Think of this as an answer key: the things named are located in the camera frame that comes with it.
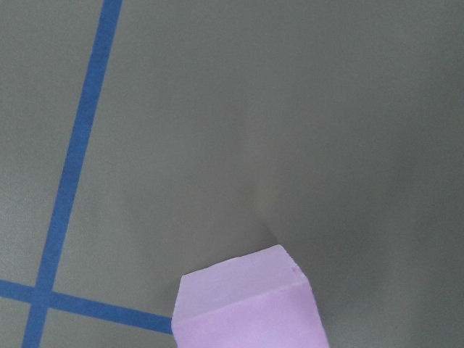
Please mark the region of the pink foam block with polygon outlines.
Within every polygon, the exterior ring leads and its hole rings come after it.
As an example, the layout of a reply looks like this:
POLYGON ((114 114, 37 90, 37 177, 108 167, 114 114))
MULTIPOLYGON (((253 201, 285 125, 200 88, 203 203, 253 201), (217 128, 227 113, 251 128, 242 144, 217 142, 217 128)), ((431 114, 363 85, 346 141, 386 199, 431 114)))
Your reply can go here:
POLYGON ((178 347, 328 347, 310 282, 281 246, 181 277, 178 347))

